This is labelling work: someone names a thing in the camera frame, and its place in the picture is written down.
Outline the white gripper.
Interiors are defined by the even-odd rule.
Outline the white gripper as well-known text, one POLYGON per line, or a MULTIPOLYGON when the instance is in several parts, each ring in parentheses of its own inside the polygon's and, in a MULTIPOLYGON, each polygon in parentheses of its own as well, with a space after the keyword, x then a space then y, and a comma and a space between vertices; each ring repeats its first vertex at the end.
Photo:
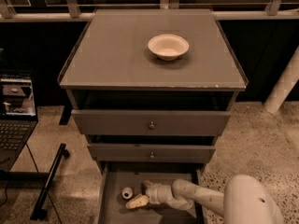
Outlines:
POLYGON ((125 205, 127 209, 146 206, 149 202, 151 204, 161 204, 168 203, 172 200, 172 190, 170 185, 154 184, 149 180, 143 181, 143 185, 146 188, 146 195, 138 194, 135 196, 125 205))

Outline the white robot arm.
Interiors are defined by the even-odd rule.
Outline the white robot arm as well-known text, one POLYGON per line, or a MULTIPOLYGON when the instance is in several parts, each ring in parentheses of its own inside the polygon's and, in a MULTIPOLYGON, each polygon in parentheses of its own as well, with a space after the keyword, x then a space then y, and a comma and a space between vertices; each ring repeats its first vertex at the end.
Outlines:
POLYGON ((298 106, 285 99, 277 84, 264 103, 233 105, 228 129, 199 185, 147 180, 146 190, 126 207, 164 204, 188 210, 199 203, 222 224, 298 224, 298 143, 288 135, 298 126, 298 117, 291 115, 298 106))

